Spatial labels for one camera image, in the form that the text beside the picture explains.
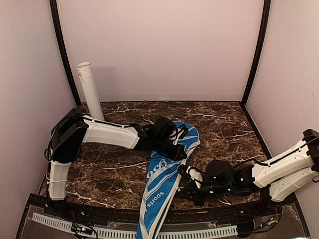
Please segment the blue racket bag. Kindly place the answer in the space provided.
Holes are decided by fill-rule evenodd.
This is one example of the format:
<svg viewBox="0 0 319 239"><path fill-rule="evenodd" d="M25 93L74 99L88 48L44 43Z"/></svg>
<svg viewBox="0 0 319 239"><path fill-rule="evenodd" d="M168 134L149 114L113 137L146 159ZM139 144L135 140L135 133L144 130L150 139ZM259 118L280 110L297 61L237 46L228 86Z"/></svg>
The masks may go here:
<svg viewBox="0 0 319 239"><path fill-rule="evenodd" d="M193 125L182 121L176 121L175 124L178 128L184 125L188 129L188 133L178 140L187 158L173 161L152 152L140 206L136 234L138 239L154 239L158 236L181 181L177 169L187 163L190 155L200 145L199 133Z"/></svg>

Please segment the white shuttlecock tube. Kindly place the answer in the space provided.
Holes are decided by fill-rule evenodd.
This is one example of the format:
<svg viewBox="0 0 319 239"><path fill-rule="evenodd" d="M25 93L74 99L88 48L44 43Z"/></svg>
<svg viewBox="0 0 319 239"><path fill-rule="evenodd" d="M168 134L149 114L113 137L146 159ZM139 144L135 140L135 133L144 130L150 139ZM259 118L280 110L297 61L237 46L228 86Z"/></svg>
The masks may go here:
<svg viewBox="0 0 319 239"><path fill-rule="evenodd" d="M91 63L88 61L82 62L79 63L76 68L91 117L104 120Z"/></svg>

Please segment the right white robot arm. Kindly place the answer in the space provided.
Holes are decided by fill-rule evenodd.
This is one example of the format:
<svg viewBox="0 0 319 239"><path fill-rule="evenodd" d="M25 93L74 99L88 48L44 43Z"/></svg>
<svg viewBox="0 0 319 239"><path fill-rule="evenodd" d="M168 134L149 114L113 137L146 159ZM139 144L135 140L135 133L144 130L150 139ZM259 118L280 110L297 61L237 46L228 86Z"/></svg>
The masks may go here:
<svg viewBox="0 0 319 239"><path fill-rule="evenodd" d="M319 176L319 133L313 129L303 132L303 138L290 149L264 162L255 158L232 166L228 161L212 160L205 171L181 165L179 174L187 184L177 196L201 206L209 197L233 194L246 197L266 189L268 196L255 204L254 211L265 216L274 202L283 201L288 195L317 181Z"/></svg>

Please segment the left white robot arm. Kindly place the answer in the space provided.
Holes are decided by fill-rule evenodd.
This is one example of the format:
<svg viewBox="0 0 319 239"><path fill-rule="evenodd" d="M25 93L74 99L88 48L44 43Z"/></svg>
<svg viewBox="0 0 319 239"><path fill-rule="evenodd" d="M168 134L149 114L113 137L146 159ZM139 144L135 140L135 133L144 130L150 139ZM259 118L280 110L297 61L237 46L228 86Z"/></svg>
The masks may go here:
<svg viewBox="0 0 319 239"><path fill-rule="evenodd" d="M78 108L70 110L51 130L44 151L48 161L48 189L51 209L59 217L70 213L66 197L69 168L84 144L104 144L125 149L154 151L172 161L186 159L186 150L179 144L188 133L185 124L177 125L166 117L155 123L116 124L85 115Z"/></svg>

